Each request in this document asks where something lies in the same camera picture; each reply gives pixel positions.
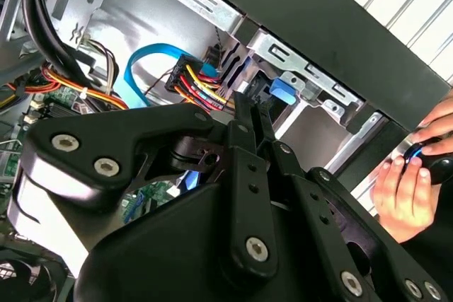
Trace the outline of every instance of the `yellow wire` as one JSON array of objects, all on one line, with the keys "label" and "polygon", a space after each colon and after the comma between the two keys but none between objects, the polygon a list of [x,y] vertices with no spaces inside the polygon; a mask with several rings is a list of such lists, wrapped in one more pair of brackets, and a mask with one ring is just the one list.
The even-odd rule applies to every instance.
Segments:
[{"label": "yellow wire", "polygon": [[0,108],[2,108],[3,106],[5,106],[9,102],[11,102],[15,97],[16,97],[16,95],[10,95],[7,99],[1,101],[0,102]]},{"label": "yellow wire", "polygon": [[225,98],[222,98],[218,96],[216,93],[212,92],[210,89],[208,89],[206,86],[204,86],[201,81],[197,78],[195,73],[193,72],[192,68],[189,65],[185,66],[187,71],[189,71],[190,76],[192,77],[193,81],[198,85],[199,88],[201,88],[204,92],[206,92],[208,95],[211,97],[217,99],[219,102],[222,104],[225,104],[227,100]]},{"label": "yellow wire", "polygon": [[218,85],[208,84],[208,83],[203,83],[203,85],[206,86],[207,88],[219,88],[220,87]]}]

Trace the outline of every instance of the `black wire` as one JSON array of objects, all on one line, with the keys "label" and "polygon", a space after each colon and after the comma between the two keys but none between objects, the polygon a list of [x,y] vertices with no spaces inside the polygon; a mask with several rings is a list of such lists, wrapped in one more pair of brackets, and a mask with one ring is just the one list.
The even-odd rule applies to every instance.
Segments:
[{"label": "black wire", "polygon": [[49,13],[47,12],[45,0],[36,0],[36,5],[38,18],[40,19],[40,22],[42,24],[42,29],[44,30],[45,37],[49,40],[50,44],[55,49],[63,64],[67,65],[71,70],[71,76],[68,79],[74,80],[76,83],[82,86],[93,88],[89,80],[85,77],[80,66],[77,64],[75,58],[70,55],[68,49],[65,47],[65,45],[55,32],[52,21],[49,17]]},{"label": "black wire", "polygon": [[162,80],[163,77],[168,76],[172,72],[173,72],[173,68],[169,69],[166,73],[164,73],[162,76],[160,76],[153,84],[151,84],[151,86],[148,87],[148,89],[145,92],[143,92],[143,94],[147,95],[157,85],[157,83]]},{"label": "black wire", "polygon": [[[65,64],[64,57],[60,56],[57,53],[58,50],[64,49],[62,47],[63,44],[61,40],[59,40],[58,36],[57,39],[55,39],[55,36],[53,36],[52,34],[51,36],[46,35],[46,32],[52,33],[52,31],[55,32],[55,30],[53,30],[51,23],[49,23],[49,14],[47,13],[47,10],[45,10],[45,5],[43,5],[43,3],[44,0],[22,0],[25,26],[32,41],[59,74],[63,75],[69,80],[74,81],[77,84],[92,88],[89,80],[83,75],[83,72],[81,73],[81,75],[79,74],[79,66],[77,65],[77,68],[74,68],[74,63],[77,64],[77,62],[75,62],[75,59],[72,58],[74,59],[74,63],[70,62],[69,64]],[[53,46],[52,42],[57,43],[59,47]],[[98,112],[98,108],[96,107],[97,105],[94,105],[92,100],[82,101],[89,108],[91,108],[92,111]]]},{"label": "black wire", "polygon": [[112,58],[113,66],[114,66],[113,67],[113,83],[115,83],[116,80],[118,79],[118,75],[120,74],[120,67],[118,66],[118,63],[116,62],[115,55],[113,54],[112,51],[110,51],[107,47],[105,47],[105,45],[101,44],[97,40],[91,39],[91,41],[95,42],[96,44],[99,44],[100,46],[102,46],[103,50],[99,49],[98,47],[96,47],[94,45],[90,45],[90,46],[92,46],[92,48],[94,48],[97,52],[99,52],[101,54],[107,53],[110,56],[110,58]]}]

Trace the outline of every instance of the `wire bundle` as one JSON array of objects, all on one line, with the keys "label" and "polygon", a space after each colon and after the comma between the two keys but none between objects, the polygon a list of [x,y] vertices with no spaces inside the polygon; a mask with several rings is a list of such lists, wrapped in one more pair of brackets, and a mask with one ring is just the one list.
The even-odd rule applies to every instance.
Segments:
[{"label": "wire bundle", "polygon": [[47,78],[48,81],[57,82],[63,86],[67,86],[68,88],[72,88],[73,90],[80,92],[81,98],[87,95],[92,98],[103,100],[121,110],[126,110],[128,108],[127,105],[121,99],[114,97],[112,95],[106,95],[96,90],[84,88],[76,83],[73,83],[72,81],[69,81],[61,77],[59,74],[53,72],[53,70],[47,67],[42,68],[42,74],[44,75],[44,77]]},{"label": "wire bundle", "polygon": [[[11,90],[17,91],[17,88],[13,84],[6,84]],[[30,95],[34,93],[49,93],[60,88],[61,84],[56,81],[50,81],[48,84],[39,85],[39,86],[26,86],[25,93]]]},{"label": "wire bundle", "polygon": [[90,39],[85,41],[84,44],[91,50],[94,50],[95,52],[105,56],[105,59],[107,61],[107,86],[105,94],[110,95],[112,93],[113,84],[116,81],[118,74],[120,73],[120,68],[118,67],[118,64],[116,62],[115,55],[108,48],[106,48],[96,40]]},{"label": "wire bundle", "polygon": [[219,88],[219,80],[202,75],[196,76],[190,65],[185,67],[187,72],[180,76],[175,90],[186,101],[200,106],[206,112],[222,110],[227,100],[213,91]]},{"label": "wire bundle", "polygon": [[[53,67],[66,79],[82,87],[92,89],[69,48],[63,44],[52,26],[45,0],[22,0],[23,17],[27,31],[36,47]],[[87,98],[85,104],[93,111],[106,111],[102,102]]]}]

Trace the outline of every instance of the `metal panel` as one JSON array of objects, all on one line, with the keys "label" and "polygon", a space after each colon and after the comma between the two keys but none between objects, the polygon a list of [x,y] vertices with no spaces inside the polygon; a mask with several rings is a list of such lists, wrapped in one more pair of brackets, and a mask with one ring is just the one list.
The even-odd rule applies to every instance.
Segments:
[{"label": "metal panel", "polygon": [[[177,0],[104,0],[88,32],[112,50],[121,72],[131,54],[145,45],[163,42],[201,57],[207,46],[217,42],[214,26]],[[133,68],[137,85],[145,91],[175,62],[162,54],[141,59]],[[160,98],[160,103],[180,102],[179,95],[164,88],[165,81],[153,89],[153,98]]]}]

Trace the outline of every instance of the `screw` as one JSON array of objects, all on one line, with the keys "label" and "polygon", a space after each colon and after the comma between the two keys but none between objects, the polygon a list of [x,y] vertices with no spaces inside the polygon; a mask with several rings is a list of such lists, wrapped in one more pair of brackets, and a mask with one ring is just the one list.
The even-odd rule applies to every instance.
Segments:
[{"label": "screw", "polygon": [[197,113],[195,113],[195,116],[196,116],[196,118],[198,118],[199,120],[202,120],[203,122],[207,121],[206,116],[202,113],[197,112]]},{"label": "screw", "polygon": [[52,145],[57,150],[71,152],[77,150],[80,146],[80,143],[76,139],[76,137],[73,137],[70,134],[58,134],[57,136],[52,138]]},{"label": "screw", "polygon": [[262,240],[256,237],[250,237],[246,241],[246,248],[248,254],[258,262],[264,262],[269,257],[268,248]]},{"label": "screw", "polygon": [[288,145],[286,144],[280,144],[280,148],[283,150],[285,153],[291,153],[291,149],[289,148]]},{"label": "screw", "polygon": [[416,297],[416,298],[422,298],[422,292],[420,289],[417,287],[415,283],[413,283],[410,279],[406,280],[406,286],[408,287],[409,291]]},{"label": "screw", "polygon": [[243,126],[243,125],[238,125],[238,128],[241,129],[244,132],[248,132],[248,129],[245,126]]},{"label": "screw", "polygon": [[433,286],[430,282],[425,282],[425,288],[434,299],[440,301],[440,292],[435,288],[435,286]]},{"label": "screw", "polygon": [[327,173],[325,173],[324,171],[319,171],[319,175],[321,176],[321,178],[323,180],[325,180],[326,182],[328,182],[329,180],[331,180],[331,178],[329,177],[329,175]]},{"label": "screw", "polygon": [[359,280],[350,272],[342,272],[341,280],[345,285],[346,289],[354,296],[359,297],[363,294],[362,286]]},{"label": "screw", "polygon": [[94,163],[94,169],[99,175],[112,177],[120,172],[120,165],[110,158],[99,158]]}]

